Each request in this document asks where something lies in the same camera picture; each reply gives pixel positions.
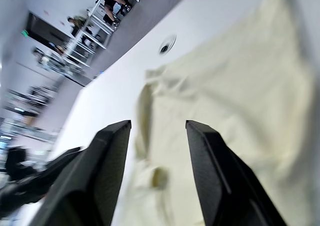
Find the metal rack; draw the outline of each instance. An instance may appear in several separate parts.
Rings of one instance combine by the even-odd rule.
[[[92,57],[95,54],[95,51],[88,48],[86,45],[83,45],[81,43],[81,38],[82,36],[86,36],[88,38],[90,38],[96,45],[98,45],[99,47],[106,49],[107,48],[107,44],[109,43],[109,40],[112,36],[112,33],[115,32],[115,29],[112,28],[111,26],[109,26],[108,24],[106,24],[103,20],[101,20],[97,15],[95,15],[95,12],[97,11],[97,9],[99,8],[99,6],[101,5],[101,2],[103,0],[98,0],[97,3],[95,4],[95,6],[88,12],[88,17],[86,22],[84,23],[84,25],[82,26],[82,28],[78,31],[77,35],[75,36],[74,40],[72,40],[71,42],[69,42],[69,44],[66,47],[66,50],[64,52],[64,55],[62,56],[62,58],[70,64],[74,64],[76,65],[75,62],[71,61],[68,58],[72,58],[75,61],[79,62],[80,64],[82,64],[83,66],[86,67],[90,67],[88,62],[91,61]],[[96,26],[98,26],[102,31],[104,31],[106,33],[106,39],[104,41],[104,43],[99,42],[94,36],[90,35],[89,33],[87,33],[85,31],[86,27],[90,24],[93,23]],[[81,47],[82,49],[86,50],[90,56],[88,57],[87,61],[83,61],[80,58],[77,58],[75,56],[75,54],[77,54],[78,56],[80,56],[81,58],[85,58],[81,53],[79,53],[77,51],[77,46]]]

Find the desk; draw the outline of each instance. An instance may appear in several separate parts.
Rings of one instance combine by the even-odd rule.
[[[51,157],[54,158],[73,147],[87,147],[96,132],[109,124],[125,119],[132,120],[127,161],[113,225],[117,225],[124,188],[134,162],[136,102],[145,84],[145,71],[171,62],[212,37],[220,35],[251,12],[260,1],[183,0],[122,58],[80,91]],[[319,50],[320,44],[317,44],[317,41],[320,42],[320,32],[317,26],[313,26],[312,21],[317,17],[320,5],[317,0],[299,2],[302,10],[307,12],[305,19],[313,35],[312,44]],[[176,34],[175,45],[171,51],[161,56],[160,45],[172,34]],[[39,204],[24,206],[25,218],[19,225],[27,225],[38,206]]]

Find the green exit sign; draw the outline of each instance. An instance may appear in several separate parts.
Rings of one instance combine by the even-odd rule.
[[[26,30],[23,30],[21,32],[22,35],[24,35],[24,37],[28,37],[29,33]]]

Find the round fixture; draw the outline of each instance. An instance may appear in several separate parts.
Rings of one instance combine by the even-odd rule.
[[[176,38],[177,38],[176,35],[171,35],[162,42],[160,49],[159,49],[160,55],[164,55],[164,54],[168,53],[168,51],[171,50],[171,48],[174,46],[174,44],[176,42]]]

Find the wall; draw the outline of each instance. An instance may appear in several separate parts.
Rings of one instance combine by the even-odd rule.
[[[96,0],[26,0],[28,9],[58,30],[70,35],[71,27],[67,17],[85,15]]]

